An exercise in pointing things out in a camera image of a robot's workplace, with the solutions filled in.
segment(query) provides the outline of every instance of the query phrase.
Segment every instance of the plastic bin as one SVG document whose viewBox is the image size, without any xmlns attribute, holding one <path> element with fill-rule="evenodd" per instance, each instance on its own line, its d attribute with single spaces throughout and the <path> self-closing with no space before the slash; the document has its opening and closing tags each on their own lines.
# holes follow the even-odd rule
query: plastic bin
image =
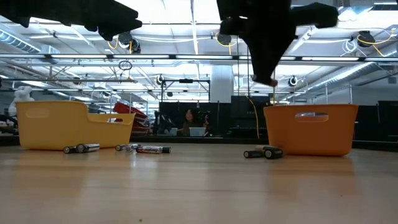
<svg viewBox="0 0 398 224">
<path fill-rule="evenodd" d="M 89 114 L 76 101 L 17 102 L 19 142 L 28 149 L 62 150 L 98 143 L 102 148 L 128 144 L 135 114 Z M 121 118 L 122 123 L 109 123 Z"/>
<path fill-rule="evenodd" d="M 189 128 L 191 137 L 203 137 L 205 135 L 206 128 Z"/>
<path fill-rule="evenodd" d="M 286 154 L 343 156 L 352 148 L 358 105 L 264 108 L 269 144 Z"/>
</svg>

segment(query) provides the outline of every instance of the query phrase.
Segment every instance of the white pillar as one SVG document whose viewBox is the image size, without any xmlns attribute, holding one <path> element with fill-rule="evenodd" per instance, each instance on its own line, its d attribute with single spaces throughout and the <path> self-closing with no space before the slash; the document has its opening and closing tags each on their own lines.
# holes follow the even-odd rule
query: white pillar
<svg viewBox="0 0 398 224">
<path fill-rule="evenodd" d="M 234 93 L 234 77 L 232 66 L 215 65 L 210 79 L 210 102 L 230 103 Z"/>
</svg>

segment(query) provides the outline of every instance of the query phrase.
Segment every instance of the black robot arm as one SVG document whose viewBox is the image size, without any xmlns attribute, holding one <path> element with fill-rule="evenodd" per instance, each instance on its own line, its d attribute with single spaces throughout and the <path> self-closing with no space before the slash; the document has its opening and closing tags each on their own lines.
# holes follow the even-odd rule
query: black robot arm
<svg viewBox="0 0 398 224">
<path fill-rule="evenodd" d="M 297 26 L 325 28 L 338 22 L 337 9 L 320 3 L 293 9 L 291 0 L 217 0 L 217 5 L 222 20 L 220 34 L 238 35 L 245 41 L 253 80 L 265 85 L 271 85 L 272 72 L 296 38 Z"/>
</svg>

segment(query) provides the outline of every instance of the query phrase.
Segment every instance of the wooden table surface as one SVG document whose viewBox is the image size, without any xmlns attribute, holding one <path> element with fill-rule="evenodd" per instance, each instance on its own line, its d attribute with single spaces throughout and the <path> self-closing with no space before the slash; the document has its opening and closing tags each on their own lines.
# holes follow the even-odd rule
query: wooden table surface
<svg viewBox="0 0 398 224">
<path fill-rule="evenodd" d="M 253 146 L 171 154 L 0 148 L 0 223 L 398 223 L 398 154 L 245 159 Z"/>
</svg>

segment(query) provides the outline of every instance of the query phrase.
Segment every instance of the battery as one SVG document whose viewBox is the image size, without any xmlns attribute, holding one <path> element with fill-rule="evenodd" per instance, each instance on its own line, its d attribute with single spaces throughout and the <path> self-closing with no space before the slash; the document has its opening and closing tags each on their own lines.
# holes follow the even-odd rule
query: battery
<svg viewBox="0 0 398 224">
<path fill-rule="evenodd" d="M 97 143 L 94 144 L 79 144 L 76 146 L 77 151 L 79 153 L 87 153 L 87 152 L 94 152 L 100 149 L 100 145 Z"/>
<path fill-rule="evenodd" d="M 140 144 L 125 144 L 125 145 L 117 145 L 115 147 L 115 150 L 117 151 L 123 151 L 126 150 L 126 152 L 132 152 L 133 149 L 137 149 L 140 147 Z"/>
<path fill-rule="evenodd" d="M 78 153 L 78 151 L 76 146 L 67 146 L 63 148 L 63 153 L 72 154 L 72 153 Z"/>
<path fill-rule="evenodd" d="M 137 149 L 138 147 L 141 147 L 140 144 L 127 144 L 123 147 L 123 149 L 126 150 L 126 152 L 132 152 L 133 150 Z"/>
<path fill-rule="evenodd" d="M 267 159 L 279 159 L 284 156 L 284 152 L 277 147 L 266 146 L 264 150 L 264 156 Z"/>
<path fill-rule="evenodd" d="M 254 150 L 254 151 L 245 151 L 243 153 L 243 156 L 246 159 L 250 159 L 250 158 L 262 158 L 264 157 L 264 151 L 262 150 Z"/>
<path fill-rule="evenodd" d="M 136 149 L 137 153 L 151 153 L 151 154 L 161 154 L 161 153 L 171 153 L 171 147 L 162 147 L 162 146 L 145 146 L 138 147 Z"/>
</svg>

